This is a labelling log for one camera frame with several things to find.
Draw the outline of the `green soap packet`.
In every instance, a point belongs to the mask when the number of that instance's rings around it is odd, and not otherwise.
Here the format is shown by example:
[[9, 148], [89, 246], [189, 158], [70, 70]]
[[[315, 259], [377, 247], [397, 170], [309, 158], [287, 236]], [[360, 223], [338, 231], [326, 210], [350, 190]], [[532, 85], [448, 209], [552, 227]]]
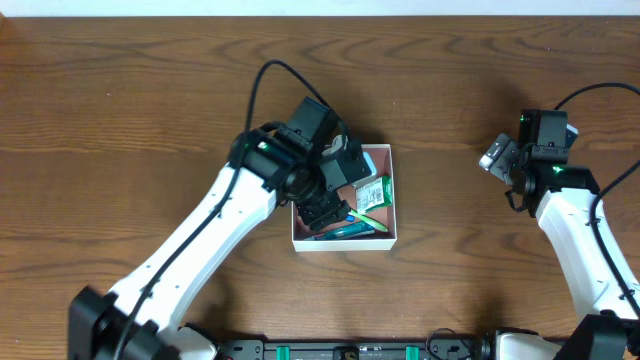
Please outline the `green soap packet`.
[[381, 176], [355, 191], [356, 211], [370, 213], [393, 204], [393, 184], [390, 176]]

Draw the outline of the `green toothpaste tube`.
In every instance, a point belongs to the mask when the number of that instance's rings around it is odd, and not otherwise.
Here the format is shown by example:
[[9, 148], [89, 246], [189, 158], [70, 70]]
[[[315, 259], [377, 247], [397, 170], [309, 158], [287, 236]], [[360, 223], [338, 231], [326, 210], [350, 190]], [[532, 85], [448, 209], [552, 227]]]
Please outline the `green toothpaste tube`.
[[352, 223], [324, 233], [319, 233], [306, 238], [306, 241], [330, 241], [370, 235], [376, 232], [375, 228], [365, 222]]

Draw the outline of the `green white toothbrush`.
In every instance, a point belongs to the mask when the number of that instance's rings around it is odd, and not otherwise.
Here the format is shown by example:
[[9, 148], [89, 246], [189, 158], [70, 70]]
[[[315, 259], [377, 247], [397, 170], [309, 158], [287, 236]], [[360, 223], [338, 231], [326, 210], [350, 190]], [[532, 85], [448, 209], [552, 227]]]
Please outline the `green white toothbrush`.
[[370, 225], [371, 227], [373, 227], [375, 230], [380, 231], [380, 232], [388, 232], [389, 229], [386, 225], [384, 225], [383, 223], [381, 223], [378, 220], [375, 220], [371, 217], [368, 217], [364, 214], [360, 214], [358, 213], [356, 210], [351, 209], [349, 211], [349, 215], [353, 215], [356, 219], [359, 219], [360, 221]]

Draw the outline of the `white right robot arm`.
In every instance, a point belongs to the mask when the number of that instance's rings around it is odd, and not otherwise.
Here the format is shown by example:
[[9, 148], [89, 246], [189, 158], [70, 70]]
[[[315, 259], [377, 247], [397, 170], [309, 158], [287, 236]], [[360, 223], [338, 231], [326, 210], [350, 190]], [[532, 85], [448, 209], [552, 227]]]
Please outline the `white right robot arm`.
[[562, 343], [524, 330], [502, 330], [491, 359], [621, 359], [639, 353], [639, 282], [604, 214], [592, 172], [568, 163], [577, 137], [559, 110], [522, 112], [519, 135], [499, 135], [481, 168], [508, 186], [512, 210], [528, 212], [549, 239], [579, 324]]

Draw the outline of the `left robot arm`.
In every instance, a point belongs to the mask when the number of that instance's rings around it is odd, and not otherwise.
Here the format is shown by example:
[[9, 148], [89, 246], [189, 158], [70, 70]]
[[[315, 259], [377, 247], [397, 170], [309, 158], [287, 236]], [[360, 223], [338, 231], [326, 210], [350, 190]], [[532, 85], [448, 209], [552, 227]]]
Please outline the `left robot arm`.
[[311, 98], [288, 121], [239, 135], [206, 196], [142, 265], [104, 295], [86, 287], [73, 299], [69, 359], [215, 358], [214, 342], [183, 317], [239, 241], [287, 203], [312, 231], [345, 220], [339, 189], [374, 173], [346, 124]]

